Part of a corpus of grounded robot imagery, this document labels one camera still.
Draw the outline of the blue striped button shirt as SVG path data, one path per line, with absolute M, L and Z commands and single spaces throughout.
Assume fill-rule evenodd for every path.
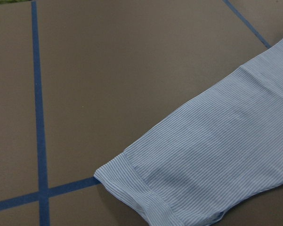
M 209 226 L 283 184 L 283 39 L 94 174 L 151 226 Z

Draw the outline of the brown table mat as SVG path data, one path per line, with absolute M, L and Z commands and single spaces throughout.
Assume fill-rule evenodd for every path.
M 0 226 L 144 226 L 93 178 L 283 38 L 283 0 L 0 5 Z

